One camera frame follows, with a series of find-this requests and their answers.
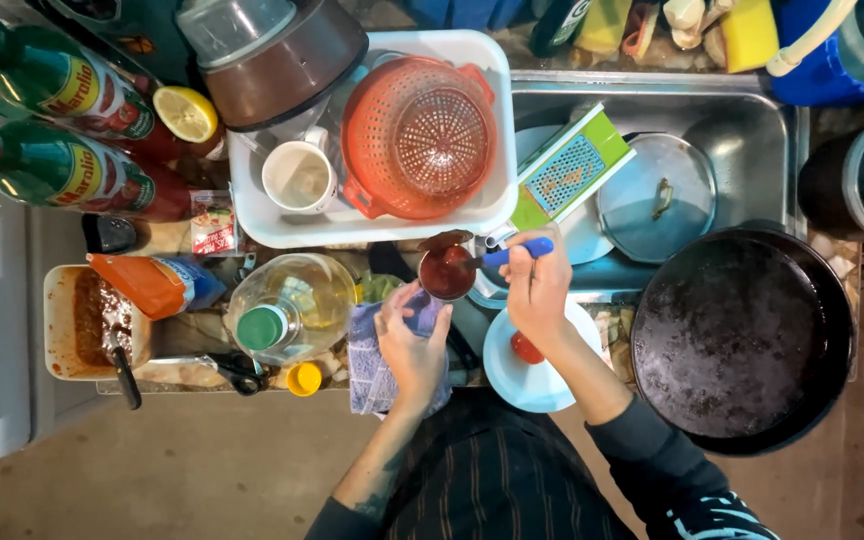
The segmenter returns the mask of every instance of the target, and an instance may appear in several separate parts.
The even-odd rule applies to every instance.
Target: lemon half
[[[162,86],[151,95],[151,104],[176,137],[206,142],[219,126],[219,115],[209,98],[182,86]]]

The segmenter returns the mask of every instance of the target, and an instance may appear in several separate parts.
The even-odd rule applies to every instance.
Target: dark sleeve
[[[726,475],[702,450],[638,396],[611,422],[585,429],[650,539],[778,538],[729,491]]]
[[[374,540],[378,532],[378,523],[329,497],[318,510],[305,540]]]

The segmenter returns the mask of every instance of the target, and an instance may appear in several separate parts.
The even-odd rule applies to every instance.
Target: orange package
[[[208,308],[226,286],[186,258],[89,253],[88,265],[153,321]]]

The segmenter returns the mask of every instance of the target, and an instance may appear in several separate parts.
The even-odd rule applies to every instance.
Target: dish towel
[[[405,304],[414,310],[412,317],[405,319],[405,326],[420,338],[432,336],[435,319],[444,304],[432,298],[425,290]],[[399,395],[399,385],[389,371],[389,364],[378,350],[378,336],[374,317],[382,309],[382,303],[360,303],[352,311],[352,327],[348,332],[348,403],[352,412],[372,414],[386,412]],[[449,385],[449,353],[445,354],[445,368],[441,383],[432,397],[432,404],[425,412],[431,416],[449,402],[452,387]]]

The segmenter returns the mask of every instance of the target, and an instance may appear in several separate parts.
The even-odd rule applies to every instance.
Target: cooking oil bottle
[[[314,252],[277,256],[249,274],[228,305],[235,340],[258,362],[286,365],[329,349],[362,301],[357,274]]]

